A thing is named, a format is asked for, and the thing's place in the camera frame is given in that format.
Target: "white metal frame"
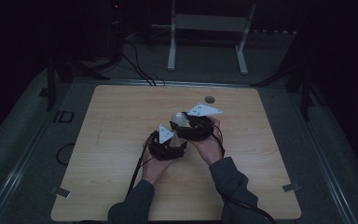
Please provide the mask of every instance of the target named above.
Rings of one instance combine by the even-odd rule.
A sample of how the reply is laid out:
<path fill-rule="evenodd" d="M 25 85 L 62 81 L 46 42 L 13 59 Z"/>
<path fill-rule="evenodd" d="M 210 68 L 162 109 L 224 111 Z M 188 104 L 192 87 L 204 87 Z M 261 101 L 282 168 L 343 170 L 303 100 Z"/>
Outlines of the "white metal frame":
<path fill-rule="evenodd" d="M 245 59 L 243 56 L 243 47 L 245 46 L 246 37 L 249 34 L 249 28 L 252 23 L 252 18 L 255 14 L 256 3 L 252 7 L 247 17 L 222 17 L 222 16 L 204 16 L 204 15 L 189 15 L 176 14 L 175 0 L 172 0 L 172 14 L 171 14 L 171 44 L 170 53 L 168 56 L 168 70 L 175 69 L 175 55 L 176 55 L 176 29 L 193 29 L 193 30 L 210 30 L 210 31 L 228 31 L 228 32 L 242 32 L 242 38 L 239 45 L 235 47 L 237 54 L 238 65 L 242 75 L 248 74 Z"/>

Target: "forearm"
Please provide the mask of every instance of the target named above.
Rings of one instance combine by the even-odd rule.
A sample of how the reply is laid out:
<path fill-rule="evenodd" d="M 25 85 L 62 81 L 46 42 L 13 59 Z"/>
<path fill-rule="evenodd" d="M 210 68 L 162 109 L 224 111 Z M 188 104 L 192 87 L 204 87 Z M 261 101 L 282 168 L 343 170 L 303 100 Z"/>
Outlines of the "forearm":
<path fill-rule="evenodd" d="M 248 177 L 237 170 L 234 161 L 223 158 L 209 167 L 216 188 L 224 195 L 257 207 L 257 197 L 247 189 Z M 259 214 L 243 208 L 235 203 L 228 202 L 224 197 L 225 207 L 222 213 L 224 224 L 236 223 L 266 223 Z"/>
<path fill-rule="evenodd" d="M 110 208 L 108 223 L 147 223 L 149 208 L 153 201 L 154 194 L 155 189 L 153 185 L 142 179 L 123 203 L 117 203 Z"/>

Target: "wooden table surface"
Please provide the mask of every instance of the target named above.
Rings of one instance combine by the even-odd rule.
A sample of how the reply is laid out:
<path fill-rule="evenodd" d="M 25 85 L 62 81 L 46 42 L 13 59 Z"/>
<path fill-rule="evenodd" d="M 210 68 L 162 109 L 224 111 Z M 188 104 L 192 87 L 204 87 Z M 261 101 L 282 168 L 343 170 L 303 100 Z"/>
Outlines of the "wooden table surface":
<path fill-rule="evenodd" d="M 258 95 L 253 89 L 204 87 L 99 86 L 76 141 L 51 217 L 56 221 L 107 220 L 124 200 L 142 144 L 171 115 L 187 111 L 205 96 L 221 108 L 226 157 L 249 177 L 258 206 L 274 218 L 298 218 L 301 211 L 281 153 Z M 156 185 L 149 220 L 218 220 L 223 203 L 208 166 L 191 144 Z"/>

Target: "cable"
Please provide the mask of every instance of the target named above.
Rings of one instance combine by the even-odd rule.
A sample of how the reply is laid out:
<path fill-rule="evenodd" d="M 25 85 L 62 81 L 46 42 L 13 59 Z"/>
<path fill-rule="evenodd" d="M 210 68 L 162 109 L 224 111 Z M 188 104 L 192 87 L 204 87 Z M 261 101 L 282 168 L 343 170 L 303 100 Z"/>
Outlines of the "cable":
<path fill-rule="evenodd" d="M 223 134 L 222 131 L 220 130 L 219 127 L 217 127 L 216 125 L 213 125 L 220 133 L 220 136 L 222 137 L 222 140 L 220 141 L 220 139 L 214 134 L 212 133 L 211 136 L 217 141 L 217 143 L 219 144 L 221 150 L 222 150 L 222 155 L 223 157 L 225 156 L 225 149 L 223 148 Z M 219 194 L 226 199 L 227 201 L 234 203 L 238 206 L 241 206 L 243 208 L 249 209 L 251 211 L 257 212 L 258 214 L 262 215 L 263 217 L 265 217 L 270 223 L 276 224 L 275 220 L 272 218 L 272 216 L 270 216 L 267 212 L 265 212 L 264 210 L 254 207 L 248 203 L 243 203 L 237 199 L 234 199 L 228 195 L 226 195 L 225 193 L 223 193 L 222 191 L 220 191 L 219 189 L 217 189 L 217 192 L 219 192 Z"/>
<path fill-rule="evenodd" d="M 132 67 L 135 69 L 135 72 L 138 73 L 138 74 L 139 74 L 141 77 L 143 77 L 144 79 L 146 79 L 146 78 L 150 79 L 150 80 L 153 82 L 153 85 L 151 85 L 150 82 L 149 82 L 149 84 L 150 84 L 151 86 L 157 86 L 157 85 L 156 85 L 155 80 L 154 80 L 150 75 L 152 75 L 152 76 L 154 76 L 156 79 L 162 81 L 162 82 L 163 82 L 163 85 L 165 86 L 165 81 L 164 81 L 162 78 L 160 78 L 160 77 L 157 76 L 156 74 L 146 73 L 146 72 L 141 68 L 141 66 L 140 66 L 140 64 L 139 64 L 138 49 L 136 48 L 136 46 L 135 46 L 132 42 L 130 42 L 130 40 L 127 40 L 127 39 L 124 41 L 124 43 L 131 45 L 131 46 L 133 47 L 134 51 L 135 51 L 135 62 L 136 62 L 136 64 L 133 63 L 133 62 L 131 62 L 128 57 L 126 58 L 126 60 L 129 61 L 129 63 L 130 63 L 130 64 L 132 65 Z"/>
<path fill-rule="evenodd" d="M 266 218 L 270 223 L 272 224 L 276 224 L 274 218 L 272 218 L 272 216 L 270 216 L 266 211 L 264 211 L 263 209 L 260 209 L 258 207 L 252 206 L 248 203 L 244 203 L 241 202 L 240 200 L 237 200 L 235 198 L 232 198 L 228 195 L 226 195 L 225 193 L 223 193 L 222 191 L 220 191 L 219 189 L 217 189 L 217 192 L 219 192 L 219 194 L 227 201 L 236 204 L 237 206 L 246 208 L 248 210 L 254 211 L 258 214 L 260 214 L 261 216 L 263 216 L 264 218 Z"/>
<path fill-rule="evenodd" d="M 145 75 L 145 74 L 141 73 L 140 71 L 138 71 L 138 68 L 136 67 L 136 65 L 124 53 L 122 53 L 122 54 L 123 54 L 124 59 L 127 60 L 130 63 L 130 65 L 132 65 L 132 67 L 135 69 L 136 73 L 138 73 L 139 76 L 141 76 L 147 83 L 149 83 L 150 86 L 156 86 L 156 83 L 154 82 L 154 80 L 153 80 L 154 84 L 152 84 L 149 81 L 149 79 L 153 79 L 152 77 L 150 77 L 148 74 Z"/>
<path fill-rule="evenodd" d="M 136 164 L 135 171 L 133 172 L 132 179 L 131 179 L 131 182 L 130 182 L 129 189 L 128 189 L 128 191 L 127 191 L 126 198 L 130 195 L 130 193 L 131 193 L 131 191 L 132 191 L 132 189 L 133 189 L 133 185 L 135 184 L 135 179 L 136 179 L 136 176 L 137 176 L 138 173 L 139 173 L 139 169 L 141 169 L 141 167 L 142 167 L 143 165 L 145 165 L 145 163 L 147 163 L 147 161 L 146 161 L 144 164 L 142 164 L 142 160 L 144 159 L 144 154 L 145 154 L 145 152 L 146 152 L 147 147 L 148 147 L 149 144 L 150 144 L 150 140 L 152 139 L 153 134 L 154 134 L 154 133 L 151 133 L 151 134 L 149 135 L 149 137 L 147 138 L 147 140 L 145 141 L 145 143 L 144 143 L 144 150 L 142 151 L 141 157 L 139 158 L 138 163 Z"/>
<path fill-rule="evenodd" d="M 122 65 L 120 65 L 120 64 L 118 65 L 118 67 L 124 68 L 124 69 L 127 69 L 127 70 L 130 70 L 130 71 L 132 71 L 132 72 L 134 72 L 134 73 L 137 73 L 137 71 L 135 71 L 135 70 L 133 70 L 133 69 L 130 69 L 130 68 L 128 68 L 128 67 L 124 67 L 124 66 L 122 66 Z M 147 74 L 148 74 L 149 76 L 155 77 L 157 80 L 159 80 L 159 81 L 162 82 L 162 86 L 165 86 L 165 80 L 164 80 L 164 79 L 158 77 L 156 74 L 153 74 L 153 73 L 147 73 Z"/>
<path fill-rule="evenodd" d="M 56 154 L 56 160 L 57 160 L 57 162 L 58 162 L 59 164 L 64 165 L 64 166 L 67 166 L 67 165 L 68 165 L 67 162 L 64 162 L 64 161 L 62 161 L 62 160 L 60 159 L 60 154 L 61 154 L 61 152 L 62 152 L 65 148 L 67 148 L 67 147 L 72 147 L 72 146 L 74 146 L 74 145 L 75 145 L 75 143 L 66 144 L 65 146 L 61 147 L 61 148 L 58 150 L 58 152 L 57 152 L 57 154 Z"/>

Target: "hand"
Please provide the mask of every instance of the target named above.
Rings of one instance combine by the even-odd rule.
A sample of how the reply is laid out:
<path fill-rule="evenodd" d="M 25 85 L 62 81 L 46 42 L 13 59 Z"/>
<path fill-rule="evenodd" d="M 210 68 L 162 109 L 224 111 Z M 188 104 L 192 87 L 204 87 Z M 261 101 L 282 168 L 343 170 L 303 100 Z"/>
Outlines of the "hand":
<path fill-rule="evenodd" d="M 214 119 L 212 117 L 209 117 L 209 119 L 212 120 L 214 126 L 216 126 L 217 128 L 220 127 L 220 120 Z M 213 128 L 213 134 L 220 140 L 220 142 L 222 142 L 222 135 L 216 127 Z M 216 141 L 216 139 L 214 139 L 212 136 L 209 136 L 208 138 L 199 142 L 189 142 L 193 144 L 194 147 L 196 147 L 202 159 L 208 165 L 212 165 L 214 162 L 219 161 L 223 158 L 222 149 L 220 148 L 220 145 Z"/>
<path fill-rule="evenodd" d="M 143 158 L 144 166 L 142 179 L 148 181 L 152 185 L 155 185 L 168 167 L 173 163 L 173 160 L 159 161 L 156 158 L 152 158 L 153 156 L 150 154 L 149 148 L 147 148 Z"/>

